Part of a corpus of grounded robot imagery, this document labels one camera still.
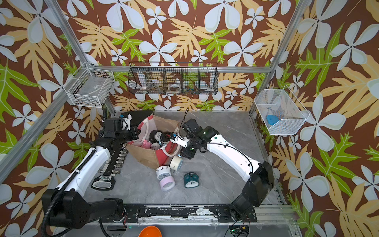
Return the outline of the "pink twin bell alarm clock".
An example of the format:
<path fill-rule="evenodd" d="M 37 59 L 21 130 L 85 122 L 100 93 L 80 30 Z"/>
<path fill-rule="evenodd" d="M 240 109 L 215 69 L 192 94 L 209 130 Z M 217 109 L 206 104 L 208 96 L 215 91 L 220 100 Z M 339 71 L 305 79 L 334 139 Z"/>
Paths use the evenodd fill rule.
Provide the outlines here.
<path fill-rule="evenodd" d="M 144 148 L 144 149 L 151 149 L 151 145 L 152 145 L 152 143 L 151 143 L 150 141 L 148 141 L 148 140 L 144 140 L 144 141 L 142 142 L 141 147 Z"/>

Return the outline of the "black twin bell alarm clock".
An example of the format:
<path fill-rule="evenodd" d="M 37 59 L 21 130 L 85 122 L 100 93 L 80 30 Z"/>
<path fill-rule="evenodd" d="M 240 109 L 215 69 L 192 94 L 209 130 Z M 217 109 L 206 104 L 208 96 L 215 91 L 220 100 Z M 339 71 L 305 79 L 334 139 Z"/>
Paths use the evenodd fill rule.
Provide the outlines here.
<path fill-rule="evenodd" d="M 161 143 L 161 136 L 162 136 L 162 131 L 160 130 L 153 130 L 151 133 L 150 133 L 150 136 L 149 136 L 149 142 L 154 144 L 154 143 Z"/>

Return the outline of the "burlap red Christmas canvas bag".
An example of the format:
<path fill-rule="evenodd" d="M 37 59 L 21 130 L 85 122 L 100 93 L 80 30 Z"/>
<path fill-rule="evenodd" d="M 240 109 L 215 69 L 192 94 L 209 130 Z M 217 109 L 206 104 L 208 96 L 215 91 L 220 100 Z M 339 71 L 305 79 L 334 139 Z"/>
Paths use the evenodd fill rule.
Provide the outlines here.
<path fill-rule="evenodd" d="M 142 120 L 137 128 L 141 130 L 139 137 L 134 141 L 128 142 L 126 149 L 139 163 L 151 169 L 156 169 L 164 165 L 169 157 L 179 154 L 181 146 L 171 141 L 157 150 L 143 147 L 143 142 L 149 140 L 150 133 L 153 130 L 162 132 L 177 131 L 179 128 L 179 122 L 177 120 L 150 115 Z"/>

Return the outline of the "dark green alarm clock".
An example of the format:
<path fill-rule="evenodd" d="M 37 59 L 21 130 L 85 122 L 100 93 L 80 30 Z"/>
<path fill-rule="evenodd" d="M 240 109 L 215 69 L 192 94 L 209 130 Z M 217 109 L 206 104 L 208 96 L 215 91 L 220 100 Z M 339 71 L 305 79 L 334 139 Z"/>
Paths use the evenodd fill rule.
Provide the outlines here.
<path fill-rule="evenodd" d="M 184 175 L 184 187 L 187 189 L 199 186 L 199 175 L 194 172 L 189 172 Z"/>

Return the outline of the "white round alarm clock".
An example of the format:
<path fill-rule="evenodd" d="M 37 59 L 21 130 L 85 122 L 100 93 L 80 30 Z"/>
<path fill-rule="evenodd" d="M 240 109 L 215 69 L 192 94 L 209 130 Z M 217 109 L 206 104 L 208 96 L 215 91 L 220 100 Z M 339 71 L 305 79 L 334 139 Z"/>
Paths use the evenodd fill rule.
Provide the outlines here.
<path fill-rule="evenodd" d="M 156 176 L 158 180 L 162 180 L 171 176 L 171 168 L 169 166 L 160 166 L 156 169 Z"/>

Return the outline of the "lilac round alarm clock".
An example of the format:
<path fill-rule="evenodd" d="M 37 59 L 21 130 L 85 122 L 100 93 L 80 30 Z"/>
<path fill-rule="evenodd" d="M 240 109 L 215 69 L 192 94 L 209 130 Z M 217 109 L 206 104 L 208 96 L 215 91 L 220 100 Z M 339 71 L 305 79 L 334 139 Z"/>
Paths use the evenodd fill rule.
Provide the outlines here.
<path fill-rule="evenodd" d="M 168 177 L 163 178 L 159 182 L 159 184 L 162 191 L 168 191 L 168 190 L 171 190 L 176 185 L 176 182 L 173 176 L 168 176 Z"/>

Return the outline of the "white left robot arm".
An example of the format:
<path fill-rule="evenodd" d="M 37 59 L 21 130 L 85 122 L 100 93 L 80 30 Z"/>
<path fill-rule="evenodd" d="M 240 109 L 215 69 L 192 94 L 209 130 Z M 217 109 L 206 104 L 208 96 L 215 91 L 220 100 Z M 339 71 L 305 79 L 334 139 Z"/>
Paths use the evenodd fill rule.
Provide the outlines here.
<path fill-rule="evenodd" d="M 107 160 L 115 161 L 127 142 L 138 138 L 138 128 L 143 118 L 134 112 L 123 112 L 119 117 L 104 117 L 103 129 L 98 138 L 90 143 L 85 158 L 74 171 L 56 188 L 47 189 L 42 196 L 44 217 L 41 234 L 47 237 L 48 227 L 62 227 L 65 235 L 72 229 L 80 229 L 89 222 L 105 218 L 124 218 L 124 204 L 119 198 L 87 202 L 85 192 L 97 171 Z"/>

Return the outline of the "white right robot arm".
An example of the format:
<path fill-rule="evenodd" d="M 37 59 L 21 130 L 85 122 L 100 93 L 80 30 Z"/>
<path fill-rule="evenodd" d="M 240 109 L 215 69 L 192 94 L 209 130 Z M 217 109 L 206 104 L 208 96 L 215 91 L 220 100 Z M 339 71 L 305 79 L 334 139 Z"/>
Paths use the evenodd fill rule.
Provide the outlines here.
<path fill-rule="evenodd" d="M 195 119 L 190 119 L 169 135 L 170 141 L 181 146 L 181 156 L 192 159 L 197 151 L 205 149 L 221 158 L 246 182 L 241 194 L 229 205 L 234 221 L 244 218 L 255 222 L 254 208 L 259 207 L 274 188 L 273 168 L 269 162 L 254 160 L 230 142 L 215 128 L 202 128 Z"/>

